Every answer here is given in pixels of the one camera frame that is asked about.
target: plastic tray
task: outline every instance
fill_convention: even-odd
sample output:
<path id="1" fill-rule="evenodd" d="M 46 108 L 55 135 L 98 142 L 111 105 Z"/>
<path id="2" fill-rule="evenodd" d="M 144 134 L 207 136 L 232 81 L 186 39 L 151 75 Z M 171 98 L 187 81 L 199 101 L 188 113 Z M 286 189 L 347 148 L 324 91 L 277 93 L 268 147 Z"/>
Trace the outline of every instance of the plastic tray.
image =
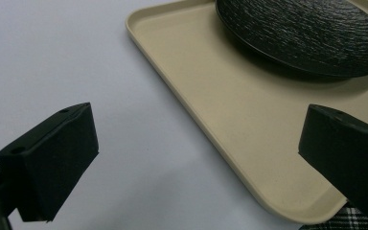
<path id="1" fill-rule="evenodd" d="M 368 2 L 354 1 L 368 12 Z M 213 0 L 134 12 L 137 46 L 269 211 L 301 223 L 331 218 L 346 198 L 299 154 L 309 104 L 368 123 L 368 76 L 311 79 L 250 54 L 224 29 Z"/>

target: screw hole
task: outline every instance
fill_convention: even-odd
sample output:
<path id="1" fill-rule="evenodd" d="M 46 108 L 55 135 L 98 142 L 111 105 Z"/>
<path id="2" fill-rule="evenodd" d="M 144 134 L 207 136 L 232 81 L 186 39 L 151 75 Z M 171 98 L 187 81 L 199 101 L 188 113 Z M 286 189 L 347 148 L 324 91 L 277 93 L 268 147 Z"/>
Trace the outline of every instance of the screw hole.
<path id="1" fill-rule="evenodd" d="M 24 147 L 18 147 L 18 148 L 12 149 L 11 150 L 11 153 L 12 154 L 19 154 L 19 153 L 21 153 L 24 150 L 26 150 L 26 148 L 24 148 Z"/>

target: black plate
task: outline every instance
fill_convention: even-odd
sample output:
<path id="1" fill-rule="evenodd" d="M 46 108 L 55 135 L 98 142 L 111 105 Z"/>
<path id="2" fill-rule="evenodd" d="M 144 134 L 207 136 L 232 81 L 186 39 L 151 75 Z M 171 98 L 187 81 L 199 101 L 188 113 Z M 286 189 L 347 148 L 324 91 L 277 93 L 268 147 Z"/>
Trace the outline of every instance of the black plate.
<path id="1" fill-rule="evenodd" d="M 217 0 L 252 50 L 316 76 L 368 75 L 368 14 L 344 0 Z"/>

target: tray rim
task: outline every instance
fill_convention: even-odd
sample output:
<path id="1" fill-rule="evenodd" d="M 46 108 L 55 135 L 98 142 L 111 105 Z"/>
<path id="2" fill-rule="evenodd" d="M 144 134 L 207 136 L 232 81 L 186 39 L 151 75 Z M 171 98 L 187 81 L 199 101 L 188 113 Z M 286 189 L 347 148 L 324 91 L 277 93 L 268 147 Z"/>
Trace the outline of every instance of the tray rim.
<path id="1" fill-rule="evenodd" d="M 255 190 L 255 185 L 250 184 L 242 173 L 242 169 L 236 166 L 236 161 L 231 159 L 231 156 L 226 153 L 226 150 L 223 146 L 221 146 L 218 142 L 218 138 L 214 135 L 214 132 L 211 131 L 202 121 L 202 119 L 196 115 L 196 111 L 191 107 L 190 104 L 186 102 L 186 99 L 180 94 L 179 90 L 173 85 L 173 83 L 168 79 L 167 73 L 162 69 L 161 66 L 158 65 L 157 60 L 152 58 L 151 52 L 147 50 L 147 48 L 142 45 L 141 41 L 136 37 L 136 33 L 134 30 L 134 24 L 137 22 L 135 20 L 146 20 L 147 17 L 159 16 L 162 13 L 172 13 L 175 10 L 183 10 L 185 8 L 196 7 L 200 5 L 212 4 L 215 0 L 181 0 L 175 1 L 171 3 L 160 4 L 152 7 L 142 8 L 137 11 L 131 13 L 126 19 L 126 28 L 128 30 L 128 34 L 130 38 L 134 41 L 140 51 L 145 55 L 147 60 L 151 63 L 153 68 L 157 71 L 163 81 L 168 85 L 171 91 L 174 93 L 176 98 L 184 105 L 186 110 L 190 113 L 192 118 L 195 120 L 197 125 L 201 127 L 203 132 L 208 136 L 209 140 L 214 144 L 215 148 L 219 151 L 222 157 L 226 160 L 226 162 L 231 166 L 232 170 L 236 173 L 236 175 L 241 179 L 243 184 L 249 190 L 249 192 L 257 199 L 257 201 L 269 212 L 276 214 L 284 219 L 288 219 L 295 222 L 306 223 L 306 224 L 315 224 L 324 222 L 330 218 L 332 218 L 339 210 L 342 208 L 347 199 L 342 196 L 339 201 L 329 209 L 328 213 L 324 213 L 321 217 L 316 218 L 300 218 L 295 217 L 293 214 L 288 212 L 284 212 L 284 210 L 280 210 L 274 207 L 270 202 L 265 199 L 265 196 L 259 191 Z"/>

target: checkered cloth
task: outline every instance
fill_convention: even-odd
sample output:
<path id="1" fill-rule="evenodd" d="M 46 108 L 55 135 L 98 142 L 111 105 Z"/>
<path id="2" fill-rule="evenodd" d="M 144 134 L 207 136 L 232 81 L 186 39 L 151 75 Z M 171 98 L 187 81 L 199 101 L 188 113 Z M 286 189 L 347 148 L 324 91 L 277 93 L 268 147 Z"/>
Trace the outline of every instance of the checkered cloth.
<path id="1" fill-rule="evenodd" d="M 330 220 L 314 225 L 304 225 L 300 230 L 354 229 L 368 230 L 368 218 L 352 204 L 346 204 Z"/>

